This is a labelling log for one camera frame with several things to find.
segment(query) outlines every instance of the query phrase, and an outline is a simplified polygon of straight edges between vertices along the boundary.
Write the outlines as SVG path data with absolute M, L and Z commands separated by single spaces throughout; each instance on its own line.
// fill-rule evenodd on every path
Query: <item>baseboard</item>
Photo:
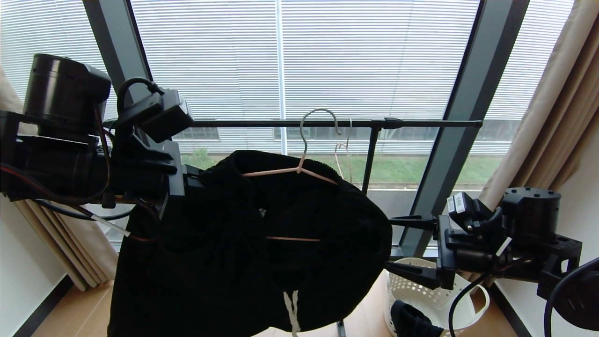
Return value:
M 493 284 L 489 288 L 489 295 L 491 295 L 493 301 L 499 307 L 499 310 L 503 312 L 503 315 L 506 317 L 518 337 L 533 337 L 496 284 Z
M 72 286 L 73 281 L 69 276 L 62 278 L 54 290 L 41 302 L 33 314 L 27 318 L 13 337 L 31 337 Z

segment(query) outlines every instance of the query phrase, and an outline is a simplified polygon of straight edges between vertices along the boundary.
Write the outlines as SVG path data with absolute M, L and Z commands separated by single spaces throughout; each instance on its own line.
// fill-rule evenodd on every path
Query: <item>basket handle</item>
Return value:
M 476 323 L 479 320 L 479 318 L 486 312 L 486 310 L 489 309 L 489 305 L 491 304 L 491 299 L 489 298 L 489 293 L 486 291 L 486 289 L 480 284 L 477 284 L 476 286 L 479 287 L 482 293 L 485 295 L 485 305 L 474 315 L 468 326 Z

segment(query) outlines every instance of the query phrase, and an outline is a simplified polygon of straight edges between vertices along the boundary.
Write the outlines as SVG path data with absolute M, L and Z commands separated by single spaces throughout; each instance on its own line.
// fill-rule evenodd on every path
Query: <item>white wall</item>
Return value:
M 583 242 L 581 264 L 599 256 L 599 133 L 586 149 L 578 171 L 559 191 L 562 194 L 558 233 Z M 524 325 L 533 336 L 543 336 L 546 301 L 537 297 L 537 285 L 512 280 L 497 281 Z M 553 336 L 599 336 L 566 322 L 554 310 Z
M 13 336 L 64 276 L 18 208 L 0 196 L 0 337 Z

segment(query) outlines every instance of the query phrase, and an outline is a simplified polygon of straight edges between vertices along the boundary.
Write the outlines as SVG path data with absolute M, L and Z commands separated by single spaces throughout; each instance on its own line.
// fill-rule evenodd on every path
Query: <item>wooden floor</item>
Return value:
M 102 337 L 110 316 L 112 283 L 107 283 L 81 292 L 70 289 L 50 315 L 42 322 L 33 337 Z M 383 318 L 386 305 L 386 277 L 381 277 L 373 285 L 369 294 L 345 320 L 347 337 L 390 337 L 391 334 Z M 473 296 L 476 307 L 482 307 L 484 298 Z M 302 337 L 338 337 L 337 327 L 332 324 L 318 330 L 299 333 Z M 265 330 L 256 337 L 288 337 L 290 333 L 275 328 Z M 494 303 L 484 316 L 469 327 L 460 337 L 502 336 L 516 337 L 516 333 Z

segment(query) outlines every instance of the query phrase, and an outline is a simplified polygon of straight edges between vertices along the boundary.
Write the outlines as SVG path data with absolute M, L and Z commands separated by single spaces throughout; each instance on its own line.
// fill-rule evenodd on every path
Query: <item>robotic arm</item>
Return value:
M 136 83 L 149 94 L 125 106 L 127 90 Z M 195 178 L 199 169 L 182 165 L 179 147 L 170 141 L 191 126 L 189 107 L 177 91 L 129 79 L 117 94 L 118 120 L 107 131 L 102 118 L 110 85 L 106 74 L 90 66 L 35 55 L 24 114 L 0 112 L 0 192 L 11 201 L 56 201 L 111 227 L 80 205 L 136 203 L 157 221 L 179 221 L 182 201 L 202 196 Z M 38 136 L 18 134 L 19 123 L 37 125 Z M 162 142 L 162 148 L 147 146 L 139 130 Z M 560 198 L 553 191 L 513 188 L 491 211 L 459 193 L 448 199 L 449 216 L 392 218 L 393 225 L 431 230 L 439 258 L 436 269 L 391 262 L 387 269 L 432 289 L 453 288 L 458 271 L 536 282 L 549 315 L 555 303 L 570 323 L 599 330 L 599 259 L 579 266 L 582 243 L 555 234 Z M 566 270 L 561 270 L 563 261 L 568 261 Z

